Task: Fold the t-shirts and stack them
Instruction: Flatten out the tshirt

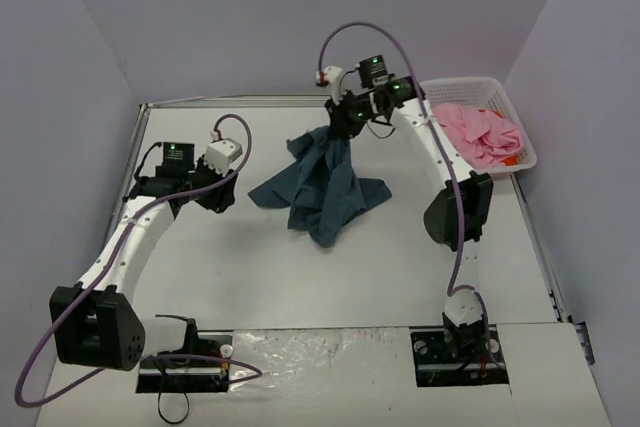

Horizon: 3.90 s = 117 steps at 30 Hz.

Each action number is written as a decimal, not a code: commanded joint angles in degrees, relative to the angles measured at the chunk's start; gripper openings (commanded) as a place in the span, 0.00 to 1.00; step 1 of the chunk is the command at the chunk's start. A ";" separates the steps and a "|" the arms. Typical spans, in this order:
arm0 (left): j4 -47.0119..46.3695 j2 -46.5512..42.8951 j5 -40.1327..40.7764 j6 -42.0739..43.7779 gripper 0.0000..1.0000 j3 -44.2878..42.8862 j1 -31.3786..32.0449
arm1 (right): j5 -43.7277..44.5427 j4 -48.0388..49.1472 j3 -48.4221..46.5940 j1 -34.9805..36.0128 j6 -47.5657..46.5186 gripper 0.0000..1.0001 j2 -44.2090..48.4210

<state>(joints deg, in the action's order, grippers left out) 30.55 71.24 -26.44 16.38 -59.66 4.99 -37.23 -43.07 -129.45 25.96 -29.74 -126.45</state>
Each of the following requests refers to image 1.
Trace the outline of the teal blue t-shirt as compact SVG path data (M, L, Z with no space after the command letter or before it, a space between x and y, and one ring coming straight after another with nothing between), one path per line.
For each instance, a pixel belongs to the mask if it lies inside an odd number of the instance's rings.
M335 245L342 229L392 198L386 183L358 176L347 139L322 126L286 143L294 162L252 189L264 209L289 210L287 228L306 232L321 248Z

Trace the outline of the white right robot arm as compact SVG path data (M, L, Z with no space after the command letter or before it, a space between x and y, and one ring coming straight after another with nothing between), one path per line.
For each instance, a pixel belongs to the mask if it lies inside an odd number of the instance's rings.
M424 166L433 193L423 214L424 227L455 258L443 308L446 353L465 360L486 345L488 316L479 299L479 246L488 219L493 181L465 161L438 124L423 89L412 77L390 73L382 56L359 62L354 73L362 90L343 86L347 71L328 66L316 74L330 92L325 108L330 130L353 139L368 122L387 123L404 139Z

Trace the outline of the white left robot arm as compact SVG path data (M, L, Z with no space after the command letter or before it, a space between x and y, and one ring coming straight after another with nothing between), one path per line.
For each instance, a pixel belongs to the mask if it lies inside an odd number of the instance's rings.
M201 157L188 143L161 144L152 176L134 175L123 215L95 263L72 287L58 287L49 307L58 358L65 364L132 370L142 359L166 353L179 365L195 362L201 340L192 319L140 318L132 300L159 240L189 202L222 213L234 201L231 165L242 154L230 139L212 141Z

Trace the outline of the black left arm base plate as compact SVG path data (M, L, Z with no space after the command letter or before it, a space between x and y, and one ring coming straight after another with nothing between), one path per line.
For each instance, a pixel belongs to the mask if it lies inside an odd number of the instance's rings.
M201 356L231 357L231 332L201 331L190 352ZM229 369L219 363L201 360L144 359L138 368L136 394L226 393Z

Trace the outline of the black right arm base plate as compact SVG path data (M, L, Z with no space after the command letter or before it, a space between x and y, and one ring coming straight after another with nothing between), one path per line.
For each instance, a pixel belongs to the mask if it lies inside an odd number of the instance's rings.
M508 385L505 367L497 366L486 350L456 357L445 345L442 329L412 329L414 376L418 388Z

